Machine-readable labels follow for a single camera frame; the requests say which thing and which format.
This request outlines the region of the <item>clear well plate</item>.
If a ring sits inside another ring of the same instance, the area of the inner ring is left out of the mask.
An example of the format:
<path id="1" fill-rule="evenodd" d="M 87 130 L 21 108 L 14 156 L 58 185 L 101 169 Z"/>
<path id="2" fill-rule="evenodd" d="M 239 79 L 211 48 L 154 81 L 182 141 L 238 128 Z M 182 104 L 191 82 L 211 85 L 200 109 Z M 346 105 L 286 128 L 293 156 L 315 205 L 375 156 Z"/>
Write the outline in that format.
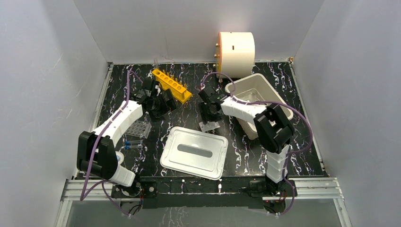
<path id="1" fill-rule="evenodd" d="M 125 132 L 125 135 L 147 139 L 151 130 L 151 123 L 135 121 Z"/>

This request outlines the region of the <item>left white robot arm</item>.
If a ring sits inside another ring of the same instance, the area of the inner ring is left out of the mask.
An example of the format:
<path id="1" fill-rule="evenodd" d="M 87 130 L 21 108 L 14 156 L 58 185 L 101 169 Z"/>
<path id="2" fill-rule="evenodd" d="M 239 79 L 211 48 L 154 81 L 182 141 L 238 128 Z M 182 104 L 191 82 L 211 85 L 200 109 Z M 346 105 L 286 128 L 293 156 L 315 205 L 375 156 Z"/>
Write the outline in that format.
<path id="1" fill-rule="evenodd" d="M 134 172 L 118 163 L 115 147 L 128 128 L 143 114 L 153 122 L 177 108 L 172 89 L 160 82 L 145 79 L 142 86 L 131 92 L 128 99 L 103 124 L 92 132 L 83 131 L 78 137 L 77 169 L 123 186 L 130 197 L 139 195 L 140 182 Z"/>

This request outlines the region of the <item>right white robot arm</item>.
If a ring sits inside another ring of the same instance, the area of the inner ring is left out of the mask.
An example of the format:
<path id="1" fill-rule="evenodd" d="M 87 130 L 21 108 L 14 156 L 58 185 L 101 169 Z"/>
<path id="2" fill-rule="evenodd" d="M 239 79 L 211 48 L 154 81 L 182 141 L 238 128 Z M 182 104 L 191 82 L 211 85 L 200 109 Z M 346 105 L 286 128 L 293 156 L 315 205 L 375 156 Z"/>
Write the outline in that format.
<path id="1" fill-rule="evenodd" d="M 267 192 L 273 196 L 280 195 L 285 190 L 286 155 L 294 134 L 293 126 L 281 104 L 246 102 L 236 96 L 217 93 L 211 87 L 205 87 L 198 95 L 201 98 L 198 108 L 201 114 L 202 132 L 220 127 L 219 122 L 223 116 L 232 116 L 255 126 L 260 144 L 267 150 L 266 177 L 269 179 L 266 183 Z"/>

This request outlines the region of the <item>yellow test tube rack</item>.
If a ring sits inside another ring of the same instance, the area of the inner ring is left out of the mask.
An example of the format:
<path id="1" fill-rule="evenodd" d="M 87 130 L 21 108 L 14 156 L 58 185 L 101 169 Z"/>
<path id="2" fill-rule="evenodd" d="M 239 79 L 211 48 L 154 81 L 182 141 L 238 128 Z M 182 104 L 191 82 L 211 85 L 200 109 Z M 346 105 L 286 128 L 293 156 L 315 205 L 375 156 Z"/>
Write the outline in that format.
<path id="1" fill-rule="evenodd" d="M 184 104 L 193 96 L 193 94 L 187 89 L 186 84 L 180 83 L 177 79 L 169 76 L 165 72 L 159 69 L 153 69 L 151 73 L 161 84 L 162 89 L 170 89 L 173 97 L 180 103 Z"/>

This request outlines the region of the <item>small clear plastic bag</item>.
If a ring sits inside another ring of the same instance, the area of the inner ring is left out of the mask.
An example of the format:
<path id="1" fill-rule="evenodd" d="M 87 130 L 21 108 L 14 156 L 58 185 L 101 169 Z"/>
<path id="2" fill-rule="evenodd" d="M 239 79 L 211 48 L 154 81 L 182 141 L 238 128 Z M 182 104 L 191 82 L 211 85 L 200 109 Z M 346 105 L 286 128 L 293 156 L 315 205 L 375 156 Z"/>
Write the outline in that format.
<path id="1" fill-rule="evenodd" d="M 220 128 L 219 122 L 207 122 L 207 123 L 199 122 L 199 126 L 202 132 L 207 132 Z"/>

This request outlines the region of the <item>white bin lid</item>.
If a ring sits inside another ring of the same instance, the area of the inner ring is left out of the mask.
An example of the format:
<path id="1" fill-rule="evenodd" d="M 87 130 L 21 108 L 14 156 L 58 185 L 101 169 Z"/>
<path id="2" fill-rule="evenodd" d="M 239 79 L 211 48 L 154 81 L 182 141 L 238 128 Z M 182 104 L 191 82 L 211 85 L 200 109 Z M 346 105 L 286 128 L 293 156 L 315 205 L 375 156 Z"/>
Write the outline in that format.
<path id="1" fill-rule="evenodd" d="M 219 135 L 175 126 L 160 158 L 164 168 L 210 180 L 223 174 L 228 140 Z"/>

